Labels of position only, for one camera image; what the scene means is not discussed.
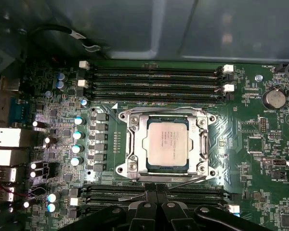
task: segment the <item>motherboard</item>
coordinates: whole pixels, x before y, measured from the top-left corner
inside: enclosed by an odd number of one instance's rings
[[[23,145],[31,147],[22,185],[31,197],[19,210],[25,229],[55,231],[109,205],[128,208],[155,182],[189,209],[210,204],[289,231],[284,68],[27,61],[22,94],[11,98],[0,128],[0,146],[11,129],[26,141],[36,136]],[[21,162],[0,158],[5,167]]]

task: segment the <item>red wire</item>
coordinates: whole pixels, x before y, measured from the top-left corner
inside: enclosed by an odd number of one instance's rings
[[[29,197],[29,194],[22,194],[22,193],[12,192],[11,190],[6,189],[6,188],[4,188],[4,187],[2,187],[2,186],[0,186],[0,190],[4,190],[4,191],[6,191],[7,193],[12,193],[13,195],[16,195],[16,196]]]

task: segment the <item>capacitor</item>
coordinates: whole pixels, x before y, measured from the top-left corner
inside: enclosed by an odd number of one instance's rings
[[[286,165],[289,167],[289,160],[286,161]]]
[[[65,91],[67,89],[67,85],[64,84],[64,82],[59,81],[56,84],[56,87],[60,90],[60,91]]]
[[[57,143],[58,140],[55,137],[46,137],[44,140],[45,143]]]
[[[50,203],[53,203],[60,199],[60,194],[58,192],[54,192],[52,194],[49,194],[47,199]]]
[[[80,100],[80,104],[81,104],[81,106],[82,107],[84,107],[84,108],[87,108],[87,107],[89,107],[89,105],[90,105],[90,103],[89,103],[89,101],[87,101],[87,100]]]
[[[72,166],[78,166],[78,165],[81,165],[83,163],[83,158],[82,157],[73,157],[71,159],[71,165]]]
[[[45,96],[46,96],[47,98],[50,98],[50,97],[53,96],[53,93],[52,93],[50,90],[48,90],[47,92],[45,92]]]
[[[43,168],[44,164],[43,162],[35,162],[31,164],[31,169],[39,169],[39,168]]]
[[[59,73],[59,74],[57,75],[57,80],[62,81],[62,82],[65,83],[65,82],[67,81],[67,77],[65,76],[65,74]]]
[[[262,102],[267,109],[280,109],[286,105],[286,94],[279,87],[271,87],[262,96]]]
[[[85,137],[85,134],[81,131],[75,131],[73,134],[73,138],[76,140],[81,140]]]
[[[30,172],[31,178],[40,177],[40,176],[43,176],[43,170],[36,170],[36,171]]]
[[[46,128],[47,125],[43,122],[39,122],[39,121],[34,121],[32,123],[32,126],[36,127],[36,128]]]
[[[59,209],[59,203],[57,203],[57,202],[50,203],[47,206],[47,211],[50,212],[50,213],[58,211],[58,209]]]
[[[80,116],[77,116],[75,119],[74,119],[74,123],[76,125],[84,125],[86,124],[86,120]]]
[[[84,150],[84,147],[82,145],[74,145],[72,147],[72,152],[76,154],[83,152],[83,150]]]
[[[24,206],[24,208],[29,208],[29,207],[31,207],[31,206],[33,206],[33,205],[38,204],[38,203],[39,203],[39,201],[38,201],[36,198],[33,198],[33,199],[31,199],[31,200],[25,201],[24,204],[23,204],[23,206]]]

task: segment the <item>cpu socket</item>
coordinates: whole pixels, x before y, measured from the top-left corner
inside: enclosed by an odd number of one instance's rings
[[[133,181],[184,182],[217,176],[209,166],[208,125],[216,116],[192,107],[136,107],[127,124],[125,162],[116,172]]]

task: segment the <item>green circuit board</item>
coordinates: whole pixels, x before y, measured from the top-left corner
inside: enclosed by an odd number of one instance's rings
[[[141,68],[154,65],[158,68],[215,69],[223,64],[146,62],[146,61],[92,61],[98,67]],[[37,152],[32,160],[60,163],[58,176],[47,182],[50,192],[61,192],[72,187],[82,187],[84,183],[101,185],[135,185],[129,179],[115,173],[117,165],[125,160],[126,124],[118,119],[124,110],[139,106],[180,107],[192,106],[216,115],[217,122],[209,127],[210,165],[218,170],[218,177],[198,184],[189,185],[204,188],[224,188],[230,193],[238,193],[235,204],[240,205],[240,216],[272,230],[289,231],[289,167],[285,164],[272,164],[273,160],[289,160],[289,97],[282,109],[269,110],[264,107],[262,95],[272,86],[289,90],[289,80],[284,74],[274,73],[274,65],[235,64],[234,99],[225,103],[192,104],[185,103],[137,103],[123,101],[92,101],[90,106],[80,105],[81,97],[76,94],[77,68],[52,68],[46,62],[31,62],[26,68],[25,77],[32,79],[34,104],[31,113],[38,121],[50,124],[47,133],[58,137],[55,147]],[[55,89],[58,72],[71,76],[67,91]],[[257,82],[256,75],[263,81]],[[45,97],[45,91],[53,95]],[[97,151],[105,154],[105,169],[95,172],[94,161],[87,157],[92,154],[90,145],[93,135],[90,126],[94,125],[96,113],[106,113],[107,150]],[[84,126],[75,126],[74,118],[86,119]],[[75,141],[74,131],[82,131],[86,138]],[[71,147],[74,144],[85,147],[80,154],[85,159],[81,166],[72,167]],[[34,231],[57,230],[74,219],[67,217],[68,195],[60,200],[60,210],[46,212],[45,204],[28,209],[26,228]]]

